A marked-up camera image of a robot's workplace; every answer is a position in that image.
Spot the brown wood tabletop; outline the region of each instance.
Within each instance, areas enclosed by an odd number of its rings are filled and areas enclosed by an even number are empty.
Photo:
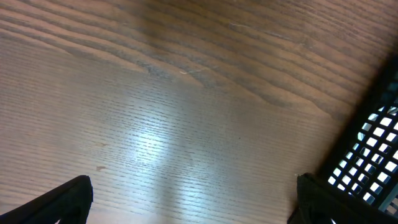
[[[88,223],[285,223],[396,0],[0,1],[0,213],[89,175]]]

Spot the wooden table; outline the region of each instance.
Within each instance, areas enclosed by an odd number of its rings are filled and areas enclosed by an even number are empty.
[[[395,44],[396,0],[2,0],[0,213],[285,223]]]

